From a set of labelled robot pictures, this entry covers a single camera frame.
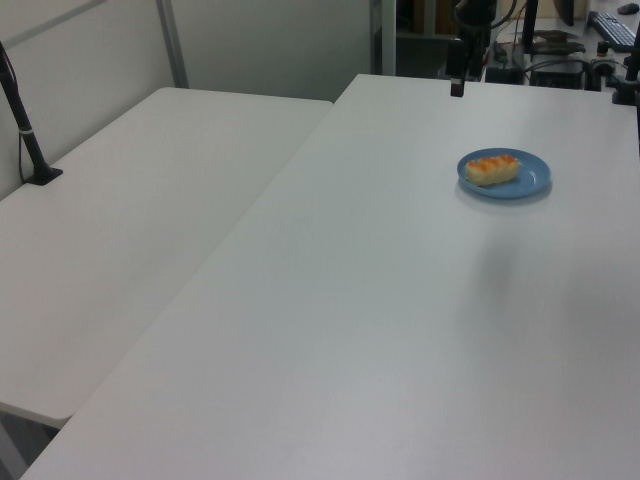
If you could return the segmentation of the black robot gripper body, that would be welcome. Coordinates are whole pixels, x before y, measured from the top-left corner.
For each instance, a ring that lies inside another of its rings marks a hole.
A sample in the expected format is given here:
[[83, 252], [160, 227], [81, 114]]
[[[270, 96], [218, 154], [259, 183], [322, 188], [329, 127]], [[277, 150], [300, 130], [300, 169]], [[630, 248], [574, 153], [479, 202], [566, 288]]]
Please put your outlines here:
[[462, 0], [451, 4], [451, 19], [458, 27], [459, 38], [469, 49], [487, 48], [495, 17], [495, 1]]

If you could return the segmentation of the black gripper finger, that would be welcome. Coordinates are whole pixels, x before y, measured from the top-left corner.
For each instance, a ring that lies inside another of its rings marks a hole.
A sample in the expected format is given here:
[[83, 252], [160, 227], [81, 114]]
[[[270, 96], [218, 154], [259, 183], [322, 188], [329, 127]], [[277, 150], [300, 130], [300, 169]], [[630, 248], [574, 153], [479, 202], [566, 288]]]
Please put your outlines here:
[[467, 81], [480, 81], [484, 73], [486, 64], [486, 47], [479, 47], [475, 50], [468, 49], [466, 52], [466, 73]]
[[465, 44], [461, 39], [453, 39], [448, 44], [447, 75], [450, 79], [450, 95], [462, 97], [465, 82]]

